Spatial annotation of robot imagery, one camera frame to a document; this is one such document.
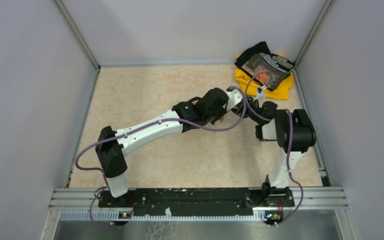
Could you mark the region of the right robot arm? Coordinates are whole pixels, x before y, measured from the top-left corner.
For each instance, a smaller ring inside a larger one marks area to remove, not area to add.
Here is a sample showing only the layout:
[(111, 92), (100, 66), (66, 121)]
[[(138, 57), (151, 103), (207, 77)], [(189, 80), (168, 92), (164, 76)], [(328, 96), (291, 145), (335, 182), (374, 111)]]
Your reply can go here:
[(300, 188), (293, 171), (302, 156), (315, 145), (316, 130), (303, 108), (290, 111), (277, 109), (271, 101), (259, 107), (253, 103), (240, 104), (235, 112), (245, 110), (244, 117), (258, 123), (255, 130), (261, 142), (277, 142), (279, 154), (272, 170), (261, 186), (261, 199), (267, 206), (275, 206), (280, 200), (292, 199), (290, 183)]

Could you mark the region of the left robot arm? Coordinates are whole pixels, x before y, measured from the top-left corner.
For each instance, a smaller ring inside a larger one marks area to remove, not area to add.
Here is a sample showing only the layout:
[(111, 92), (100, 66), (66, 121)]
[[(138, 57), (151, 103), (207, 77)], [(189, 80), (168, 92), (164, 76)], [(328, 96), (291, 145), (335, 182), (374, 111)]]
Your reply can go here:
[(165, 137), (179, 135), (207, 124), (215, 124), (243, 99), (238, 90), (218, 87), (210, 89), (203, 97), (181, 101), (159, 116), (128, 128), (118, 130), (103, 128), (99, 144), (95, 147), (103, 168), (110, 200), (118, 207), (129, 203), (130, 193), (125, 178), (128, 169), (126, 157), (139, 148)]

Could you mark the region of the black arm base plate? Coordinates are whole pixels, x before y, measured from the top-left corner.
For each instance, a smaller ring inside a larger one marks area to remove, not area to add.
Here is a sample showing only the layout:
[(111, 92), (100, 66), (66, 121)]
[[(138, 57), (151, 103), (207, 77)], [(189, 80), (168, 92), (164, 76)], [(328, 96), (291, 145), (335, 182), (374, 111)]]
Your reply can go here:
[(164, 216), (167, 211), (174, 217), (250, 216), (253, 208), (295, 206), (294, 197), (264, 200), (260, 187), (134, 188), (120, 197), (105, 190), (98, 200), (100, 208), (131, 208), (136, 217)]

